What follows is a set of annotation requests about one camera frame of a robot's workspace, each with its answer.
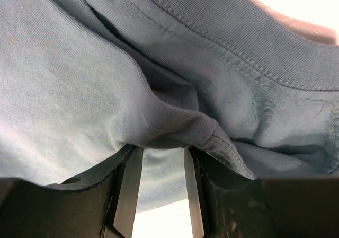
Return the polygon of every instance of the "wrinkled fabric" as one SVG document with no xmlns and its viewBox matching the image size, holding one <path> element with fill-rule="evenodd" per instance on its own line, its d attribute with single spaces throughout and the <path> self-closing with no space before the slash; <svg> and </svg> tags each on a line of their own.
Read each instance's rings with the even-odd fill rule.
<svg viewBox="0 0 339 238">
<path fill-rule="evenodd" d="M 0 0 L 0 176 L 57 183 L 147 148 L 139 211 L 186 197 L 182 148 L 250 179 L 336 174 L 339 48 L 248 0 Z"/>
</svg>

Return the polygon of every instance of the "neckline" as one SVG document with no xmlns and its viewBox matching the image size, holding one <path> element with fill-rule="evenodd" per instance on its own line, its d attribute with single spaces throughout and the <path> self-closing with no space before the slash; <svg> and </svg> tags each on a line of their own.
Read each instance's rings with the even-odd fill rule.
<svg viewBox="0 0 339 238">
<path fill-rule="evenodd" d="M 339 46 L 297 35 L 250 0 L 153 2 L 283 86 L 339 91 Z"/>
</svg>

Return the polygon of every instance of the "clothing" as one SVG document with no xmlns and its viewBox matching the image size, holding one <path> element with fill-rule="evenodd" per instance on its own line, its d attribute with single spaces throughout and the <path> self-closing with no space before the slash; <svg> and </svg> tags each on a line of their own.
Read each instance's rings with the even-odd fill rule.
<svg viewBox="0 0 339 238">
<path fill-rule="evenodd" d="M 0 0 L 0 18 L 0 176 L 62 182 L 131 143 L 147 210 L 185 197 L 181 147 L 251 179 L 338 173 L 339 47 L 248 0 Z"/>
</svg>

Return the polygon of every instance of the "gray fabric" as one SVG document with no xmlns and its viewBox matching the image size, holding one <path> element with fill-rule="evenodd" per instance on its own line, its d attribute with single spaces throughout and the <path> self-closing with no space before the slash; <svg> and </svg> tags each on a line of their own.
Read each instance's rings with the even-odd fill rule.
<svg viewBox="0 0 339 238">
<path fill-rule="evenodd" d="M 132 143 L 143 211 L 186 197 L 180 147 L 338 173 L 339 47 L 247 0 L 0 0 L 0 69 L 0 176 L 62 182 Z"/>
</svg>

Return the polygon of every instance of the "white surface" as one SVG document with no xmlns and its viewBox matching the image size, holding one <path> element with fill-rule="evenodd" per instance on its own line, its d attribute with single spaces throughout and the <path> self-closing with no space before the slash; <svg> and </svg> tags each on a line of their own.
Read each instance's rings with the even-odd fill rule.
<svg viewBox="0 0 339 238">
<path fill-rule="evenodd" d="M 188 200 L 136 215 L 132 238 L 191 238 Z"/>
</svg>

